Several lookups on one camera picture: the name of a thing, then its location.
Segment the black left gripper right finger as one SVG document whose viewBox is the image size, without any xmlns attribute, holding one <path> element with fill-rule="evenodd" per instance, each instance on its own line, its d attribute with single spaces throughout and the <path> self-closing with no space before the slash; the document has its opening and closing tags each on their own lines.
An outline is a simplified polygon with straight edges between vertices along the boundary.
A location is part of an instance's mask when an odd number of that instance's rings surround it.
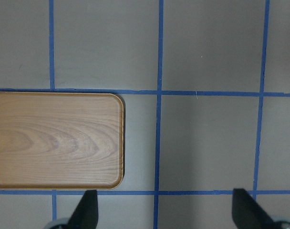
<svg viewBox="0 0 290 229">
<path fill-rule="evenodd" d="M 238 229 L 268 229 L 274 221 L 243 188 L 232 193 L 232 220 Z"/>
</svg>

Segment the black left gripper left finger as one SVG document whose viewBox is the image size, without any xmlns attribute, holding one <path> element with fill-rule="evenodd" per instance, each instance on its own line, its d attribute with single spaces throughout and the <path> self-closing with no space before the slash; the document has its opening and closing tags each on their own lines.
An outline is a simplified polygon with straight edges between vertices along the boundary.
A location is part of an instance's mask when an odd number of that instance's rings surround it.
<svg viewBox="0 0 290 229">
<path fill-rule="evenodd" d="M 68 229 L 95 229 L 98 225 L 98 197 L 96 190 L 85 191 L 67 222 Z"/>
</svg>

